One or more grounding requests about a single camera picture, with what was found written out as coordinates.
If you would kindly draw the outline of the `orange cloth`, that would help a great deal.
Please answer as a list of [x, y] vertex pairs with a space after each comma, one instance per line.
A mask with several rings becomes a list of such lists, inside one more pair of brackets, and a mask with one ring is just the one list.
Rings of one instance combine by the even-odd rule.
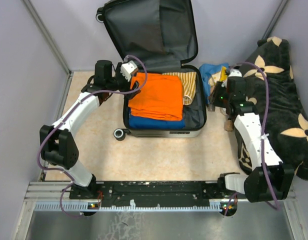
[[138, 72], [131, 85], [135, 82], [143, 88], [128, 101], [132, 116], [163, 121], [183, 119], [183, 84], [179, 77]]

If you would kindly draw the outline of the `cork topped bottle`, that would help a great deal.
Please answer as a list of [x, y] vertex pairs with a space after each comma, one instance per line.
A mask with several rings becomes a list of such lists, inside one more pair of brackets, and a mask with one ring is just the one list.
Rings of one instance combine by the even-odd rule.
[[228, 118], [224, 123], [224, 130], [227, 132], [232, 132], [234, 128], [234, 121], [231, 118]]

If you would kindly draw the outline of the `light blue Pikachu shirt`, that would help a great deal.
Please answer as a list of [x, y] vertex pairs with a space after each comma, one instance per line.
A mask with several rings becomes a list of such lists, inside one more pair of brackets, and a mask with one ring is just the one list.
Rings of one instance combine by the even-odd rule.
[[210, 103], [209, 97], [218, 81], [224, 82], [228, 76], [226, 69], [229, 68], [228, 63], [209, 64], [204, 63], [199, 67], [199, 72], [202, 78], [205, 103]]

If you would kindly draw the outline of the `blue garment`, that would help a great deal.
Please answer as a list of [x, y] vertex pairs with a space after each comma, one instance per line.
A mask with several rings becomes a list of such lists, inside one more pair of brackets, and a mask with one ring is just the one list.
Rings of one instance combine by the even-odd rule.
[[167, 121], [167, 120], [158, 120], [140, 116], [132, 115], [131, 110], [128, 112], [128, 123], [129, 126], [133, 129], [147, 129], [147, 130], [178, 130], [183, 129], [186, 124], [185, 121]]

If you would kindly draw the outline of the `yellow white striped towel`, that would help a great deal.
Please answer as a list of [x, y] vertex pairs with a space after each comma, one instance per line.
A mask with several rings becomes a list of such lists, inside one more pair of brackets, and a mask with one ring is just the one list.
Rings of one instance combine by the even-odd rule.
[[166, 72], [168, 76], [177, 76], [183, 87], [183, 105], [191, 105], [196, 95], [196, 79], [197, 73], [191, 72]]

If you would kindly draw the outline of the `black suitcase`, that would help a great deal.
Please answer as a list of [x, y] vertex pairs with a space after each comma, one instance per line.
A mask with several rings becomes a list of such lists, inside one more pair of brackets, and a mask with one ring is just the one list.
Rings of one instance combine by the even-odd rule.
[[199, 70], [189, 63], [198, 54], [192, 3], [189, 0], [111, 0], [96, 11], [121, 58], [138, 57], [148, 73], [196, 74], [195, 96], [183, 107], [185, 126], [178, 129], [137, 129], [124, 98], [123, 135], [156, 138], [194, 138], [207, 121], [204, 85]]

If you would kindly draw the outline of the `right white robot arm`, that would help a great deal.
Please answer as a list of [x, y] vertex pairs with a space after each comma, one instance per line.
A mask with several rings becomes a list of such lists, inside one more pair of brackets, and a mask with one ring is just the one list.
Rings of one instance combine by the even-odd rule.
[[253, 102], [247, 100], [247, 81], [230, 75], [217, 82], [210, 103], [224, 108], [233, 123], [236, 140], [249, 153], [251, 173], [223, 173], [217, 192], [229, 198], [234, 192], [245, 195], [249, 202], [279, 201], [287, 198], [294, 170], [275, 153], [265, 134], [262, 121]]

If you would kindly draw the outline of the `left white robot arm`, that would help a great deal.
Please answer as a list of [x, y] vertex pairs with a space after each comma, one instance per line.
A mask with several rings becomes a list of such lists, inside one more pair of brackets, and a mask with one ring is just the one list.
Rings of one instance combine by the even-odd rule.
[[37, 153], [38, 166], [47, 171], [41, 164], [46, 161], [54, 171], [66, 174], [71, 184], [80, 188], [85, 197], [91, 199], [97, 195], [98, 186], [95, 176], [79, 161], [79, 150], [75, 136], [90, 114], [101, 106], [111, 94], [134, 97], [142, 88], [132, 83], [133, 75], [143, 63], [131, 55], [118, 63], [113, 69], [109, 60], [99, 60], [95, 64], [94, 74], [68, 109], [68, 111], [51, 125], [43, 125], [39, 130], [40, 147]]

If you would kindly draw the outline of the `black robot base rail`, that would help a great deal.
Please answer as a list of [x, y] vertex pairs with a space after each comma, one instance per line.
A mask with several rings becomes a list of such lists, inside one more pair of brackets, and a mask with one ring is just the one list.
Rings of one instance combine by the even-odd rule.
[[234, 193], [216, 181], [97, 181], [89, 187], [73, 185], [71, 200], [100, 200], [103, 207], [208, 207], [210, 200]]

